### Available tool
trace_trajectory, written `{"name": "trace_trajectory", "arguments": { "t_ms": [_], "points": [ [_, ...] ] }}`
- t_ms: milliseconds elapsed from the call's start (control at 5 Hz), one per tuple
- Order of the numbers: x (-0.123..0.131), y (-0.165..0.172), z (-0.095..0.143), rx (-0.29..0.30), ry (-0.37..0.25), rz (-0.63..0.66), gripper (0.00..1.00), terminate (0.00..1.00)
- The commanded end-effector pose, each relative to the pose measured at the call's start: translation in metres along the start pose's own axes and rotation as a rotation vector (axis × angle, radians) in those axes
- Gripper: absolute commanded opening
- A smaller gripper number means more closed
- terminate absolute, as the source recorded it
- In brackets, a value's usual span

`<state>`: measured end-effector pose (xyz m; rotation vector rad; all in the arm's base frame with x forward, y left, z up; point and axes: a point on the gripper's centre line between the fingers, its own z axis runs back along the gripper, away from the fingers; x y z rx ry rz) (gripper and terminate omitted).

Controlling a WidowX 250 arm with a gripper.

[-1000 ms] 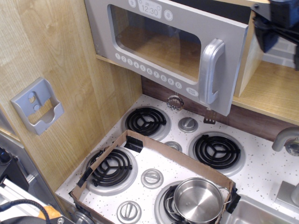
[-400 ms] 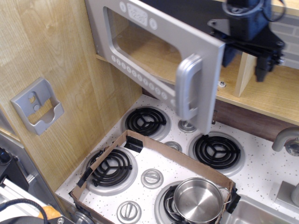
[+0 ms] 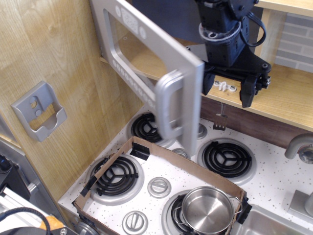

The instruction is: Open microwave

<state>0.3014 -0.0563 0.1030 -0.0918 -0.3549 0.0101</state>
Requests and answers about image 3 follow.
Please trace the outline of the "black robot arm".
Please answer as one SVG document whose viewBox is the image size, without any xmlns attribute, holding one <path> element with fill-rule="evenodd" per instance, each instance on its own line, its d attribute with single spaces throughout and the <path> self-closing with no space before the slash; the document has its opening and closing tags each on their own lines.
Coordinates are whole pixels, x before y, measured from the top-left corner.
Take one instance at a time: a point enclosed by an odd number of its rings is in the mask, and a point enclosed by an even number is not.
<svg viewBox="0 0 313 235">
<path fill-rule="evenodd" d="M 251 48 L 266 39 L 264 23 L 251 11 L 256 0 L 198 0 L 198 56 L 204 61 L 202 93 L 208 94 L 216 75 L 240 81 L 242 107 L 252 105 L 255 95 L 270 84 L 271 65 Z"/>
</svg>

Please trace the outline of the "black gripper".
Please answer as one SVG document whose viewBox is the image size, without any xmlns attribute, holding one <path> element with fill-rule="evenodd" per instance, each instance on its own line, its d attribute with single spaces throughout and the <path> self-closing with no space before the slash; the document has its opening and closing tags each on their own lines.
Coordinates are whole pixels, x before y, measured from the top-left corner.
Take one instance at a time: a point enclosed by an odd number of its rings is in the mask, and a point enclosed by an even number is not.
<svg viewBox="0 0 313 235">
<path fill-rule="evenodd" d="M 241 83 L 240 100 L 242 107 L 248 108 L 257 89 L 267 88 L 271 82 L 271 65 L 256 56 L 240 38 L 229 44 L 199 44 L 186 48 L 205 62 L 203 95 L 211 90 L 216 75 L 229 78 Z"/>
</svg>

